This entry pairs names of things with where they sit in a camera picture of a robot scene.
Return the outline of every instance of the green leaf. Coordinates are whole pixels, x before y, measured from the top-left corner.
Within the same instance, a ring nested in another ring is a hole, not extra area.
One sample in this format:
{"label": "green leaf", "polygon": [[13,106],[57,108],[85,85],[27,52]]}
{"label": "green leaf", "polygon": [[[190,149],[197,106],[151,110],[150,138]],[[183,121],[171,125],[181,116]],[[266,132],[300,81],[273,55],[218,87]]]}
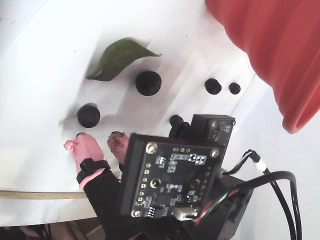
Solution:
{"label": "green leaf", "polygon": [[123,38],[108,46],[101,57],[98,71],[89,80],[111,81],[135,60],[144,57],[160,57],[131,38]]}

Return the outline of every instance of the green wire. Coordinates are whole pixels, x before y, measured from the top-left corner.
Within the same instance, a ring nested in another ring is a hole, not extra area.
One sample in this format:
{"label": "green wire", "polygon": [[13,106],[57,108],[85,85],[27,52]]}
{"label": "green wire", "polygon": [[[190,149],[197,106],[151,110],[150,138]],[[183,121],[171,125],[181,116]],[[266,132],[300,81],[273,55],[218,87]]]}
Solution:
{"label": "green wire", "polygon": [[212,212],[212,210],[219,204],[221,203],[226,197],[228,196],[228,192],[225,193],[224,195],[221,195],[218,200],[214,201],[211,206],[208,207],[208,209],[205,211],[203,217],[207,216]]}

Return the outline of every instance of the black clamp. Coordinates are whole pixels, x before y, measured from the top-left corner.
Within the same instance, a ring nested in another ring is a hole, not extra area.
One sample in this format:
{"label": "black clamp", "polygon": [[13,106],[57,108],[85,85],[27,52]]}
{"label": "black clamp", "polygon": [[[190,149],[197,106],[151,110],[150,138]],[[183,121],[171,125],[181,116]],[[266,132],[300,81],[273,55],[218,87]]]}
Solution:
{"label": "black clamp", "polygon": [[86,158],[80,163],[81,171],[76,176],[76,180],[80,184],[83,179],[94,174],[98,169],[108,169],[110,166],[106,160],[94,161],[92,158]]}

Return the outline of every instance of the white table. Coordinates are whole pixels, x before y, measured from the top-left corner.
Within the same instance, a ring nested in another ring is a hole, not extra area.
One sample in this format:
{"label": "white table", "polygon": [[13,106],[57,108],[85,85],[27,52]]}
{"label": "white table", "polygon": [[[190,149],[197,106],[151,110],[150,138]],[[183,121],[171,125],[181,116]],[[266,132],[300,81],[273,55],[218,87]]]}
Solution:
{"label": "white table", "polygon": [[[174,114],[185,121],[193,114],[232,115],[237,131],[267,88],[204,1],[40,0],[22,10],[22,1],[14,4],[7,3],[9,20],[0,22],[9,36],[0,38],[5,40],[0,49],[2,190],[81,192],[74,161],[63,148],[77,133],[94,136],[119,175],[107,147],[112,131],[167,136]],[[10,18],[18,27],[8,24]],[[104,49],[124,37],[162,56],[135,61],[111,82],[87,80]],[[146,70],[162,78],[154,96],[142,96],[135,88],[135,77]],[[218,95],[206,92],[209,78],[222,85]],[[237,95],[228,90],[232,82],[241,86]],[[90,129],[81,127],[76,116],[87,103],[97,104],[101,113],[98,126]],[[87,199],[0,199],[0,216],[0,226],[12,226],[95,213]]]}

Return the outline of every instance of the red bucket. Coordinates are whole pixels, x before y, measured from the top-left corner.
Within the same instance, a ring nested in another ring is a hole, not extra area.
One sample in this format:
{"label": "red bucket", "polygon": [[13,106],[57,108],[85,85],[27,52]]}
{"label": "red bucket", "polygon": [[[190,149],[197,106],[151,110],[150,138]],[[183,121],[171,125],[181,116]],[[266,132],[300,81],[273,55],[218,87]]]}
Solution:
{"label": "red bucket", "polygon": [[299,131],[320,109],[320,0],[206,0],[231,41],[268,83]]}

